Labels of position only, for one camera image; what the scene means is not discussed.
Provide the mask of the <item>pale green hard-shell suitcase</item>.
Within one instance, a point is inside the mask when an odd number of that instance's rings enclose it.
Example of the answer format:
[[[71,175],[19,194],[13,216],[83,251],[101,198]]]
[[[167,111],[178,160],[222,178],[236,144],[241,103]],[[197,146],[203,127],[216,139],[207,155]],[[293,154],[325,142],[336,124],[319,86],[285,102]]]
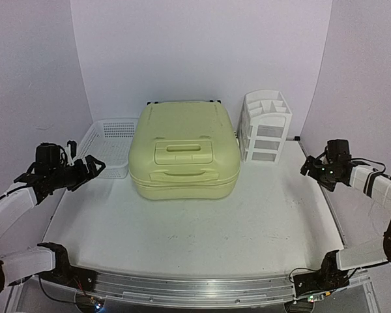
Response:
[[[149,200],[221,199],[240,173],[240,151],[219,101],[150,103],[128,154],[128,171]]]

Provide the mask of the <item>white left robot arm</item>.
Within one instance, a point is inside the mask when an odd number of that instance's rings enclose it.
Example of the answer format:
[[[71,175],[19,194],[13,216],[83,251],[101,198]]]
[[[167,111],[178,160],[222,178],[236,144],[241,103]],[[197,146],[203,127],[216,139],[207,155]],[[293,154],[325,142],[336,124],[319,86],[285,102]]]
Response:
[[[88,155],[72,164],[61,156],[38,156],[15,188],[0,197],[0,239],[28,211],[56,190],[75,191],[98,177],[106,165]],[[78,282],[63,245],[39,243],[34,248],[0,256],[0,293],[5,287],[36,274],[49,275],[61,285]]]

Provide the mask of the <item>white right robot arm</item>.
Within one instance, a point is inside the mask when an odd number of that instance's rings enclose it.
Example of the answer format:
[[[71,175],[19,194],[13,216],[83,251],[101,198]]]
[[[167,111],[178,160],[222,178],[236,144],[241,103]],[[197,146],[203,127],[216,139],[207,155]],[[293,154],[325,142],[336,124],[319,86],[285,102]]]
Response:
[[[308,156],[301,174],[315,179],[328,191],[345,186],[365,195],[372,209],[390,214],[386,229],[377,238],[325,254],[320,268],[305,274],[294,275],[293,283],[299,295],[313,291],[333,291],[349,285],[359,269],[369,269],[391,263],[391,175],[385,169],[374,168],[376,163],[365,158],[327,160],[323,156]]]

